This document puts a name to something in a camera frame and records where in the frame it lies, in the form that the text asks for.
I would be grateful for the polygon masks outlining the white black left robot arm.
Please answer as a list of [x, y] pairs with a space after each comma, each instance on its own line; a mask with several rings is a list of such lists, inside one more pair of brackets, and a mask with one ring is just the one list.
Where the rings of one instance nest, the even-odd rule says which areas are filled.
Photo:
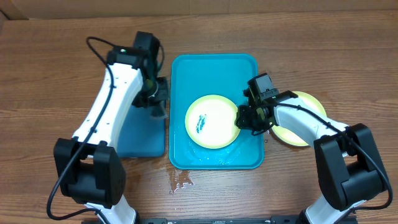
[[102, 60], [106, 73], [90, 112], [71, 139], [58, 139], [54, 147], [58, 180], [47, 201], [51, 219], [94, 212], [101, 223], [137, 221], [123, 195], [126, 172], [117, 147], [132, 107], [148, 108], [155, 119], [167, 116], [167, 80], [157, 76], [163, 51], [162, 46], [115, 45]]

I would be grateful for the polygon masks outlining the yellow plate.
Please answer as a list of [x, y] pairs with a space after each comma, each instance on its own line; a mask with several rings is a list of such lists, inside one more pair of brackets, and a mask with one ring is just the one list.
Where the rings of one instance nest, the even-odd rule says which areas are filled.
[[[314, 96], [301, 91], [295, 91], [294, 93], [298, 95], [298, 97], [301, 98], [303, 102], [306, 105], [308, 105], [311, 109], [326, 116], [326, 111], [323, 105]], [[300, 137], [298, 137], [296, 134], [289, 131], [288, 129], [281, 128], [280, 126], [273, 126], [271, 130], [281, 141], [291, 146], [297, 146], [297, 147], [308, 146], [308, 144], [303, 139], [301, 139]]]
[[220, 149], [239, 135], [235, 125], [238, 107], [220, 95], [206, 95], [195, 100], [185, 115], [185, 129], [199, 146]]

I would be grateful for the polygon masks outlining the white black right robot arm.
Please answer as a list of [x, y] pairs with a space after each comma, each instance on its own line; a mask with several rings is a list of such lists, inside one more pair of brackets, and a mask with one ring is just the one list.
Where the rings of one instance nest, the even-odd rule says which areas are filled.
[[387, 208], [393, 191], [370, 129], [359, 123], [348, 126], [311, 109], [292, 91], [276, 89], [260, 94], [244, 90], [247, 105], [240, 105], [235, 124], [253, 136], [273, 126], [288, 129], [315, 151], [319, 199], [303, 210], [297, 223], [353, 223], [351, 213], [365, 210], [363, 203], [386, 191]]

